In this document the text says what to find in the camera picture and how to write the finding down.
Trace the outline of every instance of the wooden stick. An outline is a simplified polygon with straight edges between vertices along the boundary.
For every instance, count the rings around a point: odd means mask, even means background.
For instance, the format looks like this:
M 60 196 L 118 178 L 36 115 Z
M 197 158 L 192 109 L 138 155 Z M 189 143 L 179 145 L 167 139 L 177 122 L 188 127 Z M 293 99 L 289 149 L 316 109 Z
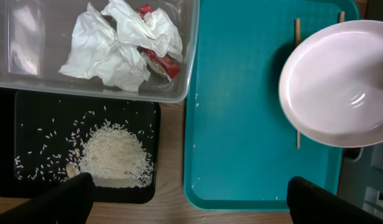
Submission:
M 339 13 L 338 23 L 340 23 L 340 22 L 345 22 L 345 12 L 344 11 Z
M 301 19 L 297 18 L 295 21 L 295 47 L 302 42 L 301 39 Z M 296 130 L 296 149 L 301 148 L 301 132 Z
M 297 18 L 295 21 L 295 47 L 301 42 L 301 19 Z

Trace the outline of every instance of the teal tray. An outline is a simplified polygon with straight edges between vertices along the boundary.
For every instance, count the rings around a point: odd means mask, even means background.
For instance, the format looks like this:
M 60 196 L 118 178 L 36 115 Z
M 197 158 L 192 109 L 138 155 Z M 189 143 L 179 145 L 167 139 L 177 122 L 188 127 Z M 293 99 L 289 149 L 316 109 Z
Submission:
M 184 192 L 206 210 L 285 211 L 288 181 L 302 176 L 336 193 L 341 149 L 296 131 L 278 100 L 281 69 L 302 38 L 359 19 L 353 0 L 201 0 L 187 98 Z

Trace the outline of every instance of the clear plastic bin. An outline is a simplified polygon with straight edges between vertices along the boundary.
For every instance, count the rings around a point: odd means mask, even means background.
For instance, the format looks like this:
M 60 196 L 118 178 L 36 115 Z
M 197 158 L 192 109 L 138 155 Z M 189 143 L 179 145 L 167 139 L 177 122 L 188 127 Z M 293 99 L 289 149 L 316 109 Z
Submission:
M 183 42 L 181 71 L 165 88 L 152 69 L 138 93 L 60 74 L 71 50 L 71 35 L 87 3 L 101 11 L 108 0 L 0 0 L 0 87 L 54 93 L 176 103 L 188 93 L 197 45 L 199 0 L 126 0 L 134 9 L 149 4 L 165 10 Z

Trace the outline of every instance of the rice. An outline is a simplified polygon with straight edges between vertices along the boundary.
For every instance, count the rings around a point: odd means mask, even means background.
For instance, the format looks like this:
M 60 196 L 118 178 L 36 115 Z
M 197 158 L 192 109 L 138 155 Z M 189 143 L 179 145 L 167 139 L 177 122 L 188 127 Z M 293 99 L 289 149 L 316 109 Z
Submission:
M 152 181 L 148 171 L 153 163 L 147 161 L 148 153 L 135 134 L 124 130 L 120 124 L 110 126 L 106 121 L 85 143 L 84 155 L 76 173 L 88 172 L 101 179 L 136 179 L 132 187 L 145 187 Z

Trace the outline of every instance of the table surface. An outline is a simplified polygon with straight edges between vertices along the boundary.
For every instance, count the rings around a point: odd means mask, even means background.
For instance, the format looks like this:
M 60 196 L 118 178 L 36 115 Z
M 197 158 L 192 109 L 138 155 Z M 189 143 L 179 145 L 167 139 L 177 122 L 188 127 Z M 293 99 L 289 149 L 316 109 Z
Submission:
M 368 0 L 355 0 L 365 18 Z M 292 223 L 288 212 L 206 212 L 194 208 L 183 194 L 185 102 L 161 104 L 158 174 L 154 198 L 142 205 L 96 202 L 87 223 Z M 0 213 L 27 201 L 1 198 Z

